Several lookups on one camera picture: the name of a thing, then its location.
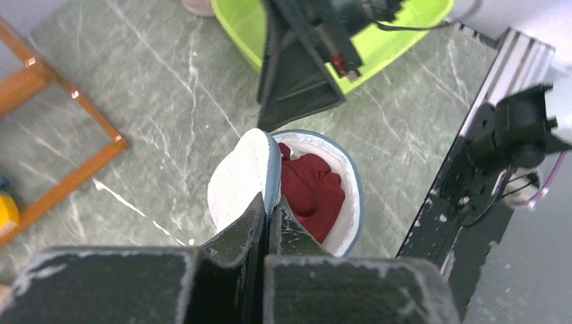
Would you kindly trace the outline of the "white mesh laundry bag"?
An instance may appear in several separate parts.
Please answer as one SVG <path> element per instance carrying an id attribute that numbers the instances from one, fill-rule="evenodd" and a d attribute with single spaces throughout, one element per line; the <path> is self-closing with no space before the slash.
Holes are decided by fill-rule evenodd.
<path id="1" fill-rule="evenodd" d="M 254 128 L 241 137 L 219 163 L 208 183 L 208 208 L 217 231 L 222 232 L 236 221 L 257 194 L 262 195 L 267 215 L 282 200 L 288 203 L 281 193 L 280 143 L 292 150 L 293 158 L 308 153 L 318 155 L 341 176 L 345 200 L 336 223 L 321 246 L 336 257 L 345 256 L 362 228 L 364 208 L 360 175 L 342 146 L 309 130 L 269 134 Z"/>

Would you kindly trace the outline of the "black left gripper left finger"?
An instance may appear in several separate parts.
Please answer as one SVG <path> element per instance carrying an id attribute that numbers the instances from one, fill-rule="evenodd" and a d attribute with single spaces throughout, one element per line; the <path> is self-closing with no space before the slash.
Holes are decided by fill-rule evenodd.
<path id="1" fill-rule="evenodd" d="M 201 246 L 57 246 L 36 254 L 2 323 L 260 323 L 265 210 L 256 195 Z"/>

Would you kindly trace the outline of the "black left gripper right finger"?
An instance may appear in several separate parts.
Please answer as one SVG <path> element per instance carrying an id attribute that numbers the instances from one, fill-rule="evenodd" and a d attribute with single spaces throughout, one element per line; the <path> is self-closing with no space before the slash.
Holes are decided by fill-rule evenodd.
<path id="1" fill-rule="evenodd" d="M 453 294 L 424 259 L 329 254 L 287 202 L 273 214 L 264 259 L 264 323 L 459 323 Z"/>

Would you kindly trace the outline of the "dark red bra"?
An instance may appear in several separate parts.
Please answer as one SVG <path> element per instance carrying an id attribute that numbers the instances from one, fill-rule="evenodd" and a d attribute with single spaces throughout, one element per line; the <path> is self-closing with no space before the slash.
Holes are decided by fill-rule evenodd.
<path id="1" fill-rule="evenodd" d="M 295 218 L 319 243 L 324 243 L 336 223 L 345 192 L 341 176 L 318 155 L 308 153 L 298 158 L 292 150 L 279 144 L 281 158 L 281 193 Z"/>

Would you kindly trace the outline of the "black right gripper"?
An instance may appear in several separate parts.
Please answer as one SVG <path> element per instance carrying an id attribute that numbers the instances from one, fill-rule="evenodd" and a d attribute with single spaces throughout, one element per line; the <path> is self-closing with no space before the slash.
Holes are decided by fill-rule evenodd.
<path id="1" fill-rule="evenodd" d="M 257 126 L 266 132 L 332 109 L 345 95 L 326 68 L 350 82 L 362 76 L 351 38 L 375 22 L 393 22 L 404 1 L 263 1 L 266 42 Z"/>

